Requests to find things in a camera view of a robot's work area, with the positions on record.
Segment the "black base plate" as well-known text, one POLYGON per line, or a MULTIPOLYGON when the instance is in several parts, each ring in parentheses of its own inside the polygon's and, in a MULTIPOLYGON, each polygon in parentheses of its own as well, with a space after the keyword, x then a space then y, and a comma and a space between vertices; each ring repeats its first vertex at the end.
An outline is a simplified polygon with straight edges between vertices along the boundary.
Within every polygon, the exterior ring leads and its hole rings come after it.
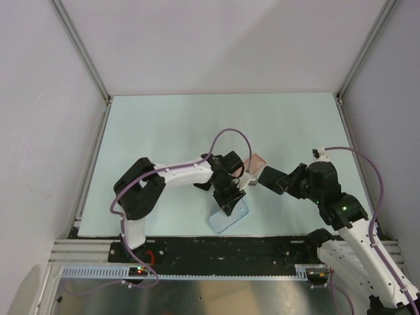
POLYGON ((304 236, 254 237, 148 237, 144 245, 126 250, 122 241, 111 244, 110 263, 152 263, 156 271, 240 271, 263 275, 291 272, 298 264, 320 264, 304 236))

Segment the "aluminium frame post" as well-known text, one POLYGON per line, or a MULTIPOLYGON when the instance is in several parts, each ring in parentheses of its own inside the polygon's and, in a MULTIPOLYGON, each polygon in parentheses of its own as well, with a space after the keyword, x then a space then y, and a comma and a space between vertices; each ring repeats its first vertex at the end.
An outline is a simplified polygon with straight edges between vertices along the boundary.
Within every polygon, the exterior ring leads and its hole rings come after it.
POLYGON ((352 63, 349 71, 347 72, 343 82, 341 83, 338 91, 335 93, 335 99, 341 106, 343 103, 344 96, 351 86, 352 82, 356 79, 358 73, 362 69, 362 66, 367 61, 371 51, 373 50, 376 42, 379 40, 380 35, 385 30, 388 22, 390 21, 394 11, 397 9, 400 1, 398 0, 386 0, 377 15, 371 29, 369 30, 354 62, 352 63))
POLYGON ((92 58, 90 57, 82 38, 79 35, 72 19, 66 10, 64 4, 60 0, 49 0, 49 3, 59 19, 64 31, 66 32, 68 39, 70 40, 71 44, 73 45, 76 53, 79 56, 80 61, 84 65, 89 77, 92 79, 94 86, 96 87, 97 91, 100 93, 103 101, 106 105, 109 105, 112 97, 109 94, 103 80, 101 79, 92 58))

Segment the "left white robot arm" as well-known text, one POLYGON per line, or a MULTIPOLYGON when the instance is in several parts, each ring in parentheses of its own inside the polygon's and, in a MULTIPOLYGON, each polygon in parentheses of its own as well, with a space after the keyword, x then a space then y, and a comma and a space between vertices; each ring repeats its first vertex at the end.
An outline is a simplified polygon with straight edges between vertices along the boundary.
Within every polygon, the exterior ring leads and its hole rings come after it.
POLYGON ((212 188, 221 217, 215 231, 222 232, 244 216, 238 204, 254 180, 234 151, 225 156, 203 154, 192 161, 169 165, 140 158, 114 184, 115 200, 110 212, 121 217, 124 256, 132 262, 145 256, 145 218, 164 190, 191 184, 205 191, 212 188))

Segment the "right aluminium frame post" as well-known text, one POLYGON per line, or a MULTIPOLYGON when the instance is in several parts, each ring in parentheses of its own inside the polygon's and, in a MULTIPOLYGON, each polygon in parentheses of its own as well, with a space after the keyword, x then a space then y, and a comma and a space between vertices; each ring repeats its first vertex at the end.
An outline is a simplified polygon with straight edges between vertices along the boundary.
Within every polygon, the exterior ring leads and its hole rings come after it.
POLYGON ((335 99, 341 106, 343 103, 344 96, 351 86, 352 82, 356 79, 358 73, 362 69, 362 66, 367 61, 371 51, 373 50, 376 42, 379 40, 380 35, 385 30, 388 22, 390 21, 394 11, 397 9, 400 1, 398 0, 386 0, 377 15, 371 29, 369 30, 354 62, 352 63, 349 71, 347 72, 343 82, 341 83, 338 91, 335 93, 335 99))

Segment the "light blue phone case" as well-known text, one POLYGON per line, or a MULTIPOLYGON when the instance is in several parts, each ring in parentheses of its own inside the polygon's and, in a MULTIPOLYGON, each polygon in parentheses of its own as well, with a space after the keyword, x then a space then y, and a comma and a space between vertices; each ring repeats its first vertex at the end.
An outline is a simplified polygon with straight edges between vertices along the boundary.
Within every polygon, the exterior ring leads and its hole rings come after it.
POLYGON ((247 204, 241 199, 234 207, 230 216, 223 210, 218 210, 209 217, 209 224, 217 234, 223 233, 249 213, 247 204))

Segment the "black white-edged smartphone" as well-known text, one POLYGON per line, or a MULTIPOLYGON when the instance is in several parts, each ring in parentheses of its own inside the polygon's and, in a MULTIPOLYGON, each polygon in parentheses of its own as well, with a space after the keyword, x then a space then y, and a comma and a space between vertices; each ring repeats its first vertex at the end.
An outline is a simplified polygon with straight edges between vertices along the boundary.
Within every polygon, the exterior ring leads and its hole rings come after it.
POLYGON ((194 186, 196 188, 201 189, 201 190, 209 191, 210 188, 211 188, 211 183, 210 182, 206 182, 206 183, 195 183, 194 186))

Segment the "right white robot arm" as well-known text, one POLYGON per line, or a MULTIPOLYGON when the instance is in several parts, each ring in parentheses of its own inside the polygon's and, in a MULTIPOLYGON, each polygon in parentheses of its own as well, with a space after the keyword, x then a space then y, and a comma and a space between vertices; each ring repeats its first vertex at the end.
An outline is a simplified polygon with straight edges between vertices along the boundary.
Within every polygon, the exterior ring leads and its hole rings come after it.
POLYGON ((300 164, 286 174, 265 167, 259 184, 277 193, 308 199, 318 206, 324 222, 338 232, 352 254, 321 228, 308 234, 305 259, 322 261, 344 281, 369 298, 368 314, 418 314, 419 290, 407 279, 375 235, 368 214, 352 195, 342 192, 337 170, 328 161, 300 164))

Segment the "pink phone case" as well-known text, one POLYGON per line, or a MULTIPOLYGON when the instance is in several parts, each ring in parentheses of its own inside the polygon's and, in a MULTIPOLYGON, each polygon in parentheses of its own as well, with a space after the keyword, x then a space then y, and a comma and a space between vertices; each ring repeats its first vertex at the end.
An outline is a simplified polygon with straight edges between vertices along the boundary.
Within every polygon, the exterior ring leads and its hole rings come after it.
POLYGON ((266 167, 266 160, 258 154, 252 154, 244 162, 245 171, 255 177, 258 177, 266 167))

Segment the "left aluminium frame post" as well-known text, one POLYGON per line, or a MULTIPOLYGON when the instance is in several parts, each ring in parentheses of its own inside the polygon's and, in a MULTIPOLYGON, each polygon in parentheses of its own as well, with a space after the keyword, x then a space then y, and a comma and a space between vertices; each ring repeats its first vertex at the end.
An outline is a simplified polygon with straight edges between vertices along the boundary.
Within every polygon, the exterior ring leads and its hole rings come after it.
POLYGON ((80 61, 84 65, 89 77, 92 79, 94 86, 96 87, 97 91, 100 93, 103 101, 106 105, 109 105, 112 97, 109 94, 103 80, 101 79, 92 58, 90 57, 82 38, 79 35, 72 19, 66 10, 64 4, 60 0, 49 0, 49 3, 59 19, 64 31, 66 32, 68 39, 70 40, 71 44, 73 45, 76 53, 79 56, 80 61))

